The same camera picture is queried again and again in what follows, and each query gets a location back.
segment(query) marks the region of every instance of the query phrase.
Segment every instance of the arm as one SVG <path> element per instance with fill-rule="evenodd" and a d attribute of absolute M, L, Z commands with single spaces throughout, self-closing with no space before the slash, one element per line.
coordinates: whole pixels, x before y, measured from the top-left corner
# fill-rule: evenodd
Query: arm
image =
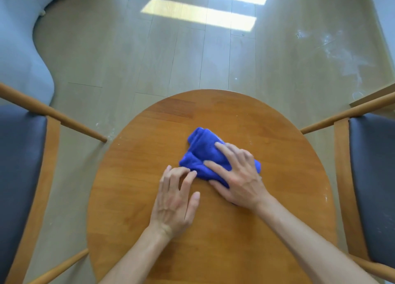
<path fill-rule="evenodd" d="M 179 189 L 180 177 L 188 173 Z M 159 183 L 149 226 L 135 245 L 108 272 L 100 284 L 143 283 L 157 258 L 170 240 L 192 224 L 199 206 L 200 193 L 188 196 L 196 171 L 168 166 Z"/>
<path fill-rule="evenodd" d="M 333 244 L 292 215 L 266 190 L 258 175 L 254 157 L 231 144 L 215 145 L 229 160 L 227 171 L 214 162 L 205 165 L 224 178 L 229 189 L 219 182 L 210 184 L 227 201 L 251 209 L 283 241 L 313 283 L 374 284 L 373 278 Z"/>

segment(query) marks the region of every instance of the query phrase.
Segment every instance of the forearm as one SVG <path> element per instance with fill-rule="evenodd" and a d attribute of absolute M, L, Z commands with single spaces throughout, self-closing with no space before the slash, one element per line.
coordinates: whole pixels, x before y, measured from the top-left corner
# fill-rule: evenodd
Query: forearm
<path fill-rule="evenodd" d="M 168 242 L 166 235 L 157 229 L 146 228 L 136 244 L 101 280 L 100 284 L 143 283 Z"/>
<path fill-rule="evenodd" d="M 374 284 L 373 278 L 272 196 L 256 209 L 314 283 Z"/>

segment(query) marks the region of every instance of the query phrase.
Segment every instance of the chair frame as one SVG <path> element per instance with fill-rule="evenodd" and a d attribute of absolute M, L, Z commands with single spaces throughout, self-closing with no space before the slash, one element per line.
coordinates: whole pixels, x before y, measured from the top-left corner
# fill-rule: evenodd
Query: chair frame
<path fill-rule="evenodd" d="M 302 134 L 307 134 L 334 125 L 336 179 L 349 257 L 368 273 L 390 282 L 395 282 L 395 269 L 372 262 L 368 254 L 352 178 L 348 120 L 394 103 L 395 92 L 360 104 L 300 130 Z"/>
<path fill-rule="evenodd" d="M 47 117 L 47 131 L 44 144 L 43 161 L 37 188 L 34 195 L 32 207 L 23 231 L 22 239 L 19 242 L 17 252 L 12 266 L 8 272 L 5 284 L 22 284 L 26 276 L 30 260 L 36 247 L 37 239 L 42 227 L 45 210 L 52 187 L 53 175 L 57 164 L 57 156 L 60 140 L 60 125 L 74 129 L 102 142 L 107 142 L 107 138 L 85 125 L 67 117 L 52 107 L 37 101 L 11 87 L 0 83 L 0 98 L 23 107 L 30 112 L 45 115 Z M 66 271 L 73 264 L 88 255 L 88 249 L 77 253 L 73 257 L 62 262 L 42 276 L 38 277 L 30 284 L 47 284 Z"/>

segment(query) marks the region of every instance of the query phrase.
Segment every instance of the chair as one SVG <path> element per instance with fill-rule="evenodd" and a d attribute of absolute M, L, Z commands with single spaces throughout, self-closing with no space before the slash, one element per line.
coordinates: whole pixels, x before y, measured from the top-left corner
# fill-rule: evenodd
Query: chair
<path fill-rule="evenodd" d="M 0 283 L 22 284 L 40 233 L 57 162 L 60 125 L 102 142 L 107 138 L 0 83 Z M 32 283 L 52 281 L 85 249 Z"/>
<path fill-rule="evenodd" d="M 368 273 L 395 282 L 395 120 L 370 112 L 395 92 L 301 129 L 334 125 L 335 165 L 349 256 Z"/>

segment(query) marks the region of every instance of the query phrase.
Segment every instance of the fingernail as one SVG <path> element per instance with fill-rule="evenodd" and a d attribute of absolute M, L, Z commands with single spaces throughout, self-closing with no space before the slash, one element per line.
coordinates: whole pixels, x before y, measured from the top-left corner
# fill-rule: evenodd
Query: fingernail
<path fill-rule="evenodd" d="M 199 200 L 200 199 L 200 192 L 194 192 L 192 195 L 192 199 Z"/>

